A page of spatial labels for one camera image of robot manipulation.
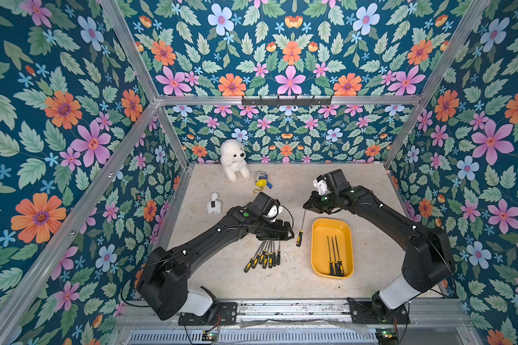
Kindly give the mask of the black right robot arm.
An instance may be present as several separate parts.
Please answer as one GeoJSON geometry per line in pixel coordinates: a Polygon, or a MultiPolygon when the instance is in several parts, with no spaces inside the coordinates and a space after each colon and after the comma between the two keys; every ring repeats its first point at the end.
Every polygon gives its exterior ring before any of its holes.
{"type": "Polygon", "coordinates": [[[400,214],[362,185],[352,186],[340,170],[318,176],[303,208],[317,214],[348,211],[378,227],[405,253],[400,274],[372,296],[373,313],[391,313],[450,277],[455,270],[450,240],[440,227],[427,227],[400,214]]]}

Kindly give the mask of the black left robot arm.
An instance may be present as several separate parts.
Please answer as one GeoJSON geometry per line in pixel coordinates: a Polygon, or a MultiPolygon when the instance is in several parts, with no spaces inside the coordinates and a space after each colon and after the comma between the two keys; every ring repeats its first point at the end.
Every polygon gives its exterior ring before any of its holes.
{"type": "Polygon", "coordinates": [[[191,290],[188,280],[208,259],[249,234],[259,241],[288,241],[293,226],[279,219],[280,201],[261,192],[250,203],[232,207],[214,226],[192,240],[150,254],[138,279],[137,291],[162,321],[188,313],[212,321],[219,302],[208,289],[191,290]]]}

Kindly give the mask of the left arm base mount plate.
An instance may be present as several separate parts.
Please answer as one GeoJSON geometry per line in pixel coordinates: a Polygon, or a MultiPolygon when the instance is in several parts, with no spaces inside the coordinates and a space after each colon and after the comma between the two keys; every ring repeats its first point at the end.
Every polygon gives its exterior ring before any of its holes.
{"type": "Polygon", "coordinates": [[[231,326],[236,324],[238,304],[236,302],[214,302],[203,315],[181,313],[179,326],[231,326]]]}

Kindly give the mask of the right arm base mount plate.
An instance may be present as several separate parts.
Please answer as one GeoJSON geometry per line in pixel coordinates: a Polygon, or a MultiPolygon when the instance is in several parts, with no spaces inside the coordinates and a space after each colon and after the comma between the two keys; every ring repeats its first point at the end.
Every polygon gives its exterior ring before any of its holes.
{"type": "Polygon", "coordinates": [[[381,301],[359,301],[347,298],[353,323],[405,325],[410,321],[409,312],[405,305],[396,309],[388,309],[381,301]]]}

